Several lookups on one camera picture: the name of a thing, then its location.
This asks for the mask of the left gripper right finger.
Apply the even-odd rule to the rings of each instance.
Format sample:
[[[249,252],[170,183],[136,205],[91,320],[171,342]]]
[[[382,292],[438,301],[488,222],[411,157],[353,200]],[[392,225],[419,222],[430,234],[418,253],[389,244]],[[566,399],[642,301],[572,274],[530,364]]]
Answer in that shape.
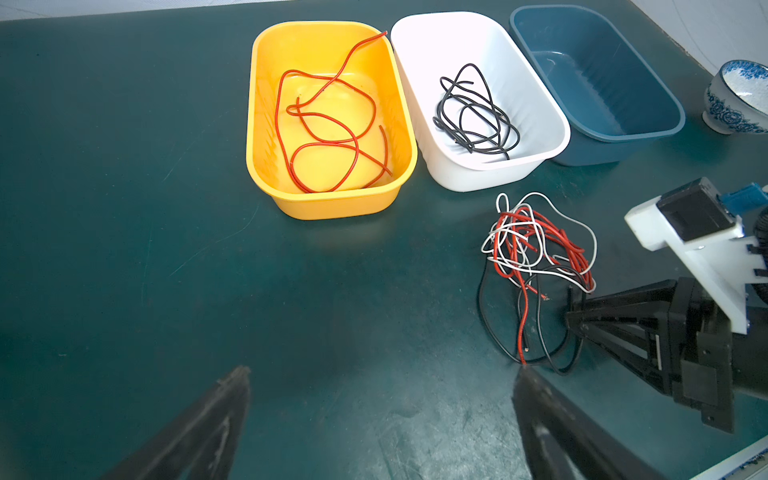
[[[520,369],[512,402],[534,479],[661,479],[533,368]]]

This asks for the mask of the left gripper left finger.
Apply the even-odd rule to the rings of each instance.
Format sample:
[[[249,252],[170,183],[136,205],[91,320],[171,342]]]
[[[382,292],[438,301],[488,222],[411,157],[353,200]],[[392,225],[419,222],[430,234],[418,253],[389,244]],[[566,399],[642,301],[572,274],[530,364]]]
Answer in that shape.
[[[250,405],[250,369],[238,366],[104,479],[227,479]]]

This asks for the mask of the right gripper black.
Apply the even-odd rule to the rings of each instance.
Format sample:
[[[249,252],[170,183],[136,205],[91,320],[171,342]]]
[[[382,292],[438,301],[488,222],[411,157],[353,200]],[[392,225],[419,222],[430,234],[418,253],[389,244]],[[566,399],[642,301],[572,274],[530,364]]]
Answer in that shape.
[[[734,394],[767,398],[767,308],[749,306],[746,334],[692,278],[591,297],[568,291],[565,322],[656,390],[732,433]]]

